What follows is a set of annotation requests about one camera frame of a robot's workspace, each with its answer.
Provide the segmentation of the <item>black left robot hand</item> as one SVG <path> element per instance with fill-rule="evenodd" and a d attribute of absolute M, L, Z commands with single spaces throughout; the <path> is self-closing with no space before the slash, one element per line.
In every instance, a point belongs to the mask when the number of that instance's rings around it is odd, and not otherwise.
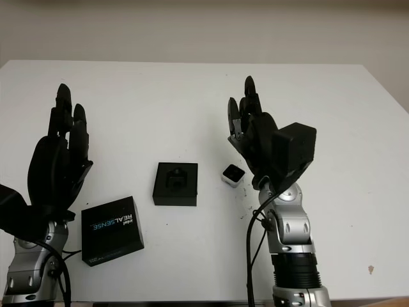
<path fill-rule="evenodd" d="M 89 134 L 82 105 L 72 105 L 71 91 L 60 84 L 50 111 L 47 134 L 35 147 L 27 176 L 31 205 L 47 214 L 73 204 L 93 162 L 88 159 Z"/>

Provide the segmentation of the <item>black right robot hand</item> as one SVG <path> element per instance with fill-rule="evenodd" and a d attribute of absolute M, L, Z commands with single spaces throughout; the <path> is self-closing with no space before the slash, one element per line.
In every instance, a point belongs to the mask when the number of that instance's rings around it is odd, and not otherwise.
<path fill-rule="evenodd" d="M 277 130 L 274 119 L 262 111 L 254 79 L 246 77 L 244 97 L 240 102 L 228 101 L 229 142 L 245 159 L 253 174 L 252 186 L 261 190 L 263 178 L 271 178 L 272 133 Z"/>

